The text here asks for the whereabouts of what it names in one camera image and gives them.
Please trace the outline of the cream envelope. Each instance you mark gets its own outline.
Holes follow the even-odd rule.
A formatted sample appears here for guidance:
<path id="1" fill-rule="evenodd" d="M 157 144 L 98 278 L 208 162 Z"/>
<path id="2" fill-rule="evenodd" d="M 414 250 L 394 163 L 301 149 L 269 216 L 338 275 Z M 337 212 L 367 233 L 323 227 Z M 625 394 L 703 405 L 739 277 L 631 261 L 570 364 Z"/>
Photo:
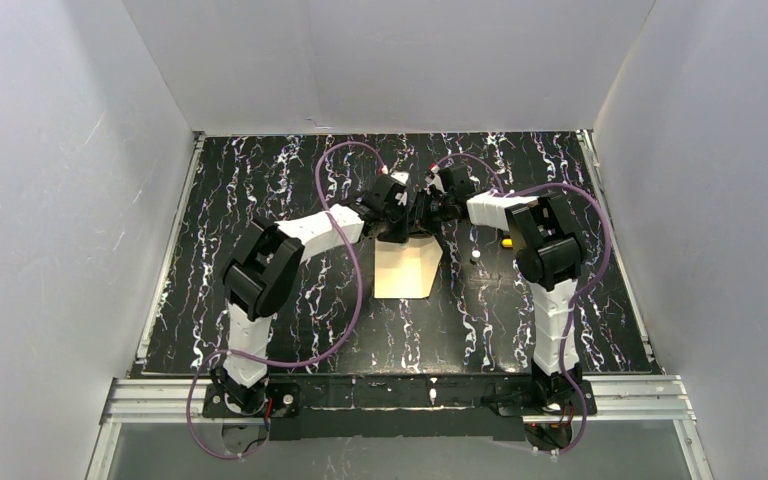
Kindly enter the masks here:
<path id="1" fill-rule="evenodd" d="M 442 247 L 433 236 L 410 237 L 405 243 L 376 240 L 373 296 L 376 299 L 428 298 L 442 254 Z"/>

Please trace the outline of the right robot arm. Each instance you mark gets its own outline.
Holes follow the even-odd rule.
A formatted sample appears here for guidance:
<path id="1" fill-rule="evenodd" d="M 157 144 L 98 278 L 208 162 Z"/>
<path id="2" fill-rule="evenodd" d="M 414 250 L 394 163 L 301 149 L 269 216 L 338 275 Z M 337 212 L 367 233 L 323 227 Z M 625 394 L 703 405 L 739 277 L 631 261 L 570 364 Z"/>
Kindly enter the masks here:
<path id="1" fill-rule="evenodd" d="M 507 233 L 534 304 L 531 379 L 510 393 L 490 396 L 490 404 L 497 409 L 556 405 L 568 414 L 574 408 L 574 387 L 581 380 L 568 321 L 586 249 L 561 197 L 480 192 L 465 166 L 434 164 L 416 196 L 411 225 L 431 232 L 445 222 L 460 220 Z"/>

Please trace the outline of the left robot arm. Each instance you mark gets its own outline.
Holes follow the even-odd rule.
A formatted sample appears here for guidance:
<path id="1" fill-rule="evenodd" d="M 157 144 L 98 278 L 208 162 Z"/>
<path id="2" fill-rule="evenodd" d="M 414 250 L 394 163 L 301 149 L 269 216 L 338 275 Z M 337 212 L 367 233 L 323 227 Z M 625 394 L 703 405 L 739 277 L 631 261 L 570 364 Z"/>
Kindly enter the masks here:
<path id="1" fill-rule="evenodd" d="M 271 322 L 288 300 L 300 265 L 340 246 L 355 259 L 355 244 L 379 234 L 403 239 L 398 230 L 408 211 L 407 180 L 405 172 L 382 173 L 370 189 L 322 212 L 252 221 L 222 273 L 228 351 L 210 371 L 220 400 L 244 415 L 265 406 Z"/>

